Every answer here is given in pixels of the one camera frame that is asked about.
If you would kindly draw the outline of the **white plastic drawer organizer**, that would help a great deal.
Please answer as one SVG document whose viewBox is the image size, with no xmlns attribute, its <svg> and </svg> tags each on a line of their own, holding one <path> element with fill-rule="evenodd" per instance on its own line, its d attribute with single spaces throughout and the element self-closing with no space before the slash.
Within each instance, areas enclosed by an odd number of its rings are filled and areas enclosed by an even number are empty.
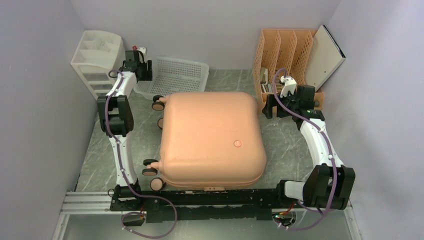
<svg viewBox="0 0 424 240">
<path fill-rule="evenodd" d="M 125 48 L 120 35 L 101 30 L 85 30 L 70 64 L 97 99 L 112 89 L 115 79 L 108 76 L 108 73 L 121 67 L 124 59 Z"/>
</svg>

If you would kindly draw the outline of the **orange plastic file rack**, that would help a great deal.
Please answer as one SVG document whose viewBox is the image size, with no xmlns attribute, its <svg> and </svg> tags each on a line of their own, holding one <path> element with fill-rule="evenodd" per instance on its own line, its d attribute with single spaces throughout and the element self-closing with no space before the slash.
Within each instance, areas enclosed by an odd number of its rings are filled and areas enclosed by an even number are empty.
<svg viewBox="0 0 424 240">
<path fill-rule="evenodd" d="M 258 111 L 265 106 L 275 73 L 285 68 L 299 85 L 306 84 L 306 69 L 317 29 L 262 29 L 252 66 Z"/>
</svg>

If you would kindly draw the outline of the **pink hard-shell suitcase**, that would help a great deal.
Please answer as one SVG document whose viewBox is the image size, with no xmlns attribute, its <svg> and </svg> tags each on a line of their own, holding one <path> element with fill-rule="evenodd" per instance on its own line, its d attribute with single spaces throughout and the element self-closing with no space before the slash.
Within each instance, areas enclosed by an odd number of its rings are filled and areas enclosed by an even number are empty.
<svg viewBox="0 0 424 240">
<path fill-rule="evenodd" d="M 178 188 L 255 183 L 267 156 L 257 102 L 245 92 L 179 92 L 161 97 L 160 159 L 148 168 Z"/>
</svg>

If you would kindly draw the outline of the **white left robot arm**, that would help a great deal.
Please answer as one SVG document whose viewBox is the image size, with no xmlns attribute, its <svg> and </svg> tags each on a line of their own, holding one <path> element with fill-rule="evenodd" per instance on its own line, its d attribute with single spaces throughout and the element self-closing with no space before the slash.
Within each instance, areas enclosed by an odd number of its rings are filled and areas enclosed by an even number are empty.
<svg viewBox="0 0 424 240">
<path fill-rule="evenodd" d="M 113 197 L 123 199 L 130 210 L 142 206 L 139 180 L 135 173 L 131 154 L 131 131 L 134 129 L 134 117 L 129 103 L 129 95 L 140 81 L 151 81 L 152 62 L 145 60 L 144 53 L 135 48 L 125 51 L 125 60 L 117 70 L 116 81 L 111 90 L 97 98 L 97 109 L 101 130 L 106 134 L 112 146 L 116 168 L 116 186 Z"/>
</svg>

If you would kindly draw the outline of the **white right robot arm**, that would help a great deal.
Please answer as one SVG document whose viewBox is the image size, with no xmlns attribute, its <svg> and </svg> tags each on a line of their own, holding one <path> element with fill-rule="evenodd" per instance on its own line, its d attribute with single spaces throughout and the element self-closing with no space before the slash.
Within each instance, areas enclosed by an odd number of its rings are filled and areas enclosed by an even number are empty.
<svg viewBox="0 0 424 240">
<path fill-rule="evenodd" d="M 287 96 L 268 94 L 262 113 L 267 119 L 291 117 L 304 137 L 314 168 L 306 181 L 281 181 L 275 202 L 282 208 L 294 200 L 308 208 L 343 210 L 355 182 L 353 168 L 346 167 L 327 135 L 325 117 L 315 109 L 315 91 L 310 85 L 299 85 Z"/>
</svg>

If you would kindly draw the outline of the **white plastic mesh basket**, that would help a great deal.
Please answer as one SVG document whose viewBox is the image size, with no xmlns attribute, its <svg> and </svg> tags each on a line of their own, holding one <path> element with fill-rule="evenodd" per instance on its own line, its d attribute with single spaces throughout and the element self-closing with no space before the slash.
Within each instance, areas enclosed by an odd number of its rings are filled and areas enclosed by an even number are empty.
<svg viewBox="0 0 424 240">
<path fill-rule="evenodd" d="M 180 92 L 203 92 L 209 76 L 209 65 L 180 58 L 152 58 L 151 81 L 139 81 L 133 91 L 148 100 L 154 96 Z"/>
</svg>

